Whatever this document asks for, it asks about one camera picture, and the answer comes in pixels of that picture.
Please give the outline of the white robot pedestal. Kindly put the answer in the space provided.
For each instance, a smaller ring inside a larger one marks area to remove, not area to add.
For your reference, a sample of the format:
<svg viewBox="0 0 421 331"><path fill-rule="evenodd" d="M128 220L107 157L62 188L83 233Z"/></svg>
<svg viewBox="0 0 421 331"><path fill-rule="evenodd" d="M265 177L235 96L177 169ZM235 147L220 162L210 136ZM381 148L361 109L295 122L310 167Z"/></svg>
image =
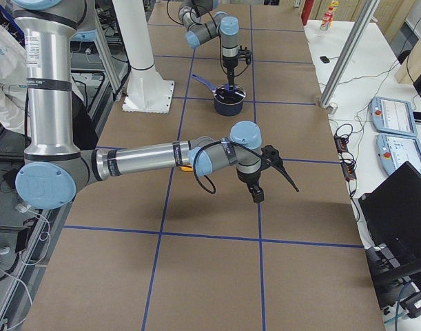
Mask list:
<svg viewBox="0 0 421 331"><path fill-rule="evenodd" d="M143 2L112 3L131 67L123 110L167 114L174 82L164 80L156 70Z"/></svg>

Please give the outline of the black laptop monitor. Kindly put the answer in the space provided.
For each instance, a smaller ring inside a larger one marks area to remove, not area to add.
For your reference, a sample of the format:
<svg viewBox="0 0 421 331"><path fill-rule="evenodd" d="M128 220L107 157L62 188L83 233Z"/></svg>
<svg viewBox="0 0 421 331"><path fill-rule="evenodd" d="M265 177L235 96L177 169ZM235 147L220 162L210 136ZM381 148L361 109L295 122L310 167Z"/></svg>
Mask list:
<svg viewBox="0 0 421 331"><path fill-rule="evenodd" d="M399 243L421 257L421 174L408 161L358 202L376 245Z"/></svg>

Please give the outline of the glass lid blue knob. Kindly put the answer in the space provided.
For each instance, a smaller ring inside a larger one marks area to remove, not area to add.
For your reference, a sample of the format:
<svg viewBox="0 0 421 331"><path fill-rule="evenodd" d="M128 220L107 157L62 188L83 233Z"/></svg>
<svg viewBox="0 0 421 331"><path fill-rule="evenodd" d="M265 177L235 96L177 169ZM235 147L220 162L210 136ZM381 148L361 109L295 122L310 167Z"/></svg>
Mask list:
<svg viewBox="0 0 421 331"><path fill-rule="evenodd" d="M233 91L227 90L227 85L217 86L214 91L214 98L220 103L227 105L234 105L243 101L246 97L246 92L239 86L234 86Z"/></svg>

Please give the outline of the red plastic bottle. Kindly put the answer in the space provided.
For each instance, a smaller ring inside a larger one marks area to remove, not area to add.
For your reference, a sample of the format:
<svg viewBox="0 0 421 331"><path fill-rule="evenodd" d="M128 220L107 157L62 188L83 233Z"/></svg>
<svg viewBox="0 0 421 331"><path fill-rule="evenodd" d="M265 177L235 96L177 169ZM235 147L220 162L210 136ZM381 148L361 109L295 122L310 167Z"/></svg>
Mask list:
<svg viewBox="0 0 421 331"><path fill-rule="evenodd" d="M339 6L339 3L339 1L330 2L327 11L323 14L322 17L322 22L320 24L321 31L327 31L328 29L330 29L333 21L333 16L335 14L335 11L337 10L337 7Z"/></svg>

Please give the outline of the person in white coat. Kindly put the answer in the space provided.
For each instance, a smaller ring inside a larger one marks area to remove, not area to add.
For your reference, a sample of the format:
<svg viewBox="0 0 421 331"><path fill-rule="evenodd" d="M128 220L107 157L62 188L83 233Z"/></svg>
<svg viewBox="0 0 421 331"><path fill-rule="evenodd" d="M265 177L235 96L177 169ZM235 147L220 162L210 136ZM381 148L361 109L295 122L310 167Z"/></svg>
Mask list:
<svg viewBox="0 0 421 331"><path fill-rule="evenodd" d="M26 75L24 48L0 25L0 123L19 134L24 133Z"/></svg>

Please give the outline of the lower teach pendant tablet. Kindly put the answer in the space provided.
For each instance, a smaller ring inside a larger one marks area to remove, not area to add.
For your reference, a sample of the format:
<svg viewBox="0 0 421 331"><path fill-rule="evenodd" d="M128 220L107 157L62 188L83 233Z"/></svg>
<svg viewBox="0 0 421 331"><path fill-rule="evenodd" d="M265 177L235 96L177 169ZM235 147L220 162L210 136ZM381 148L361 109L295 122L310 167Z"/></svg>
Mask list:
<svg viewBox="0 0 421 331"><path fill-rule="evenodd" d="M421 174L421 143L418 138L380 133L376 145L382 167L388 175L406 161Z"/></svg>

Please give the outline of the yellow corn cob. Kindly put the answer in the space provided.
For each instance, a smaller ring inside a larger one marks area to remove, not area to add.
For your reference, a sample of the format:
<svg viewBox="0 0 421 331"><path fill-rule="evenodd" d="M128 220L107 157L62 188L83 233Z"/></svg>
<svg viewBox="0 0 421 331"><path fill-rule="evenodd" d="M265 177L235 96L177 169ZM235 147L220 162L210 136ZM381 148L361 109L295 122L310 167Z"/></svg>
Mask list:
<svg viewBox="0 0 421 331"><path fill-rule="evenodd" d="M192 172L193 168L190 166L181 166L180 169L185 172Z"/></svg>

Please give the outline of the small black square sensor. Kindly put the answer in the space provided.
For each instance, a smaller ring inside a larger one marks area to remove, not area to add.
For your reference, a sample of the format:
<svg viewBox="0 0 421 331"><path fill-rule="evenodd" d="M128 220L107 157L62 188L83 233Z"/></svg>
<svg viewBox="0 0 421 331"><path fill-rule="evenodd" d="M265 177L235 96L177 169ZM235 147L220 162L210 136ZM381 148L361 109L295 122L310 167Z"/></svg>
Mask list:
<svg viewBox="0 0 421 331"><path fill-rule="evenodd" d="M323 63L329 63L329 62L330 62L330 59L329 59L328 57L326 57L326 56L321 56L321 57L320 57L320 60L321 60Z"/></svg>

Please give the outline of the upper teach pendant tablet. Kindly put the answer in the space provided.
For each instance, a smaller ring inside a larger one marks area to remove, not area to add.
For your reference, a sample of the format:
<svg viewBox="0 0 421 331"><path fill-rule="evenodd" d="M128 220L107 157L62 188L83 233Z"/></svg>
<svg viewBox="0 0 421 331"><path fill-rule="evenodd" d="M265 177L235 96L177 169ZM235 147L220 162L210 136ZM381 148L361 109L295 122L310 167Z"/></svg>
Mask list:
<svg viewBox="0 0 421 331"><path fill-rule="evenodd" d="M416 137L418 130L408 101L385 97L372 98L368 110L378 132Z"/></svg>

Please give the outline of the dark blue saucepan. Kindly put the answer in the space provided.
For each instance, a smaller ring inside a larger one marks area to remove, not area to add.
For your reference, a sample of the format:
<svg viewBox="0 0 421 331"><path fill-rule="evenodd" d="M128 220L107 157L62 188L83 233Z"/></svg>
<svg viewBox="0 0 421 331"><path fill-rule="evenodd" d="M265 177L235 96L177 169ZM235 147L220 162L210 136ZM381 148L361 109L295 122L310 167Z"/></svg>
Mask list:
<svg viewBox="0 0 421 331"><path fill-rule="evenodd" d="M235 84L233 88L226 84L215 85L212 82L191 74L191 78L206 86L213 94L214 109L217 113L231 117L239 114L243 109L246 91L243 87Z"/></svg>

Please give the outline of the aluminium frame post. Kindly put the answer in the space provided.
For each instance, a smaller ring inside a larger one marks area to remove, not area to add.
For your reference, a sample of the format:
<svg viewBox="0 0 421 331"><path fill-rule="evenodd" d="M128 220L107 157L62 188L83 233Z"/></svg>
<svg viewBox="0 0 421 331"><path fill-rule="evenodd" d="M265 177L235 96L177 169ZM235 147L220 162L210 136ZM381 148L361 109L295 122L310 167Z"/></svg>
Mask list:
<svg viewBox="0 0 421 331"><path fill-rule="evenodd" d="M374 15L380 0L366 0L356 19L347 40L338 57L338 61L333 68L333 71L328 79L328 82L319 99L319 106L327 110L328 114L334 114L334 106L331 105L331 98L338 87L339 81L342 78L345 70L351 61L351 57L356 50L372 16Z"/></svg>

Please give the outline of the teach pendant tablet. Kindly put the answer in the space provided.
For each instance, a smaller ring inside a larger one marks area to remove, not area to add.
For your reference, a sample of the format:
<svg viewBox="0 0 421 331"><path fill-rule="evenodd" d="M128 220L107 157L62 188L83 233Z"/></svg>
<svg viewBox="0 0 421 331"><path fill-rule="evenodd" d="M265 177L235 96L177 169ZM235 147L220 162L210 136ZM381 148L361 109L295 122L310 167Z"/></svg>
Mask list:
<svg viewBox="0 0 421 331"><path fill-rule="evenodd" d="M368 110L378 132L416 137L418 130L408 101L385 97L372 98Z"/></svg>
<svg viewBox="0 0 421 331"><path fill-rule="evenodd" d="M388 175L406 161L421 174L421 143L418 138L380 133L376 145L382 167Z"/></svg>

